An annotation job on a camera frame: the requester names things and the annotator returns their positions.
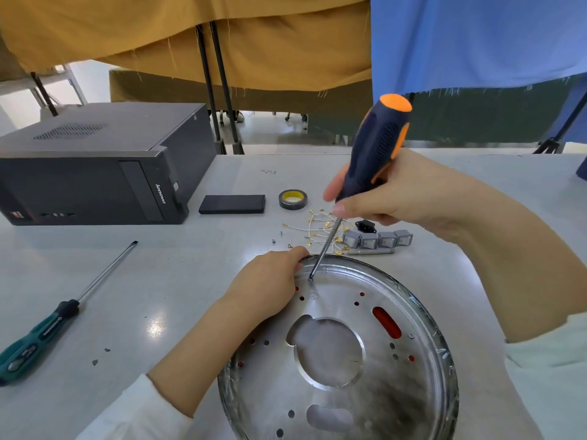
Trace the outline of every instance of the hand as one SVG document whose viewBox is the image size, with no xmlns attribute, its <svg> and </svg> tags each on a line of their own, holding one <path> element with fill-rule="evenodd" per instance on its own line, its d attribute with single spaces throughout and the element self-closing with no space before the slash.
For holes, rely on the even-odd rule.
<svg viewBox="0 0 587 440">
<path fill-rule="evenodd" d="M 257 316 L 259 322 L 275 315 L 294 295 L 293 275 L 307 255 L 306 248 L 298 246 L 256 256 L 234 278 L 224 297 L 238 301 L 243 311 Z"/>
<path fill-rule="evenodd" d="M 330 182 L 324 191 L 324 200 L 336 199 L 347 169 L 348 165 Z M 387 181 L 384 185 L 339 201 L 333 214 L 345 219 L 360 216 L 382 225 L 398 221 L 415 223 L 454 242 L 455 224 L 471 212 L 472 199 L 491 189 L 466 174 L 405 148 L 381 177 Z"/>
</svg>

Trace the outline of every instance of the black tape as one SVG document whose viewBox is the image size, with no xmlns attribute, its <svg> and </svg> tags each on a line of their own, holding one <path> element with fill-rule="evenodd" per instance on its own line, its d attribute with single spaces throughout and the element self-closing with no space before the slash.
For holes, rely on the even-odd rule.
<svg viewBox="0 0 587 440">
<path fill-rule="evenodd" d="M 301 210 L 308 204 L 308 195 L 302 190 L 285 190 L 279 194 L 279 205 L 286 210 Z"/>
</svg>

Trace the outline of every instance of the white sleeve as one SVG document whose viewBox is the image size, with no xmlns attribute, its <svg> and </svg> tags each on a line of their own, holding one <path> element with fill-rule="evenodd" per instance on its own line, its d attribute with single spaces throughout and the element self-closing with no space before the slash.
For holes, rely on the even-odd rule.
<svg viewBox="0 0 587 440">
<path fill-rule="evenodd" d="M 141 375 L 77 440 L 182 439 L 191 422 L 157 392 L 146 375 Z"/>
<path fill-rule="evenodd" d="M 505 346 L 505 367 L 546 440 L 587 435 L 587 313 Z"/>
</svg>

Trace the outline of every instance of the red slot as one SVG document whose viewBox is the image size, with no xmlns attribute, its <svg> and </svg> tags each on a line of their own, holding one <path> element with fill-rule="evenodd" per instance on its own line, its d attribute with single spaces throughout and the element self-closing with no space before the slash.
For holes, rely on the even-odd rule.
<svg viewBox="0 0 587 440">
<path fill-rule="evenodd" d="M 385 309 L 381 307 L 373 308 L 373 316 L 377 318 L 379 323 L 383 326 L 383 328 L 389 333 L 389 336 L 394 340 L 397 340 L 401 337 L 401 329 L 397 325 L 397 323 L 389 316 L 389 313 L 385 311 Z"/>
</svg>

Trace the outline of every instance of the tabletop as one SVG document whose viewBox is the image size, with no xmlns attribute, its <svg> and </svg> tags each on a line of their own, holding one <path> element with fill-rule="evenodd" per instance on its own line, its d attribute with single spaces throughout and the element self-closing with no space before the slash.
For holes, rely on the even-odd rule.
<svg viewBox="0 0 587 440">
<path fill-rule="evenodd" d="M 587 262 L 587 182 L 580 155 L 434 156 L 522 202 Z M 0 222 L 0 347 L 22 337 L 57 303 L 78 295 L 131 241 L 138 246 L 82 302 L 40 367 L 0 389 L 2 438 L 72 439 L 195 324 L 255 255 L 304 244 L 310 209 L 348 156 L 218 156 L 177 226 L 12 227 Z M 280 208 L 278 194 L 305 191 L 309 205 Z M 265 194 L 265 213 L 202 216 L 206 194 Z M 436 320 L 459 377 L 454 438 L 539 438 L 504 367 L 501 329 L 460 249 L 414 225 L 413 244 L 365 260 L 402 282 Z M 216 384 L 188 438 L 234 439 Z"/>
</svg>

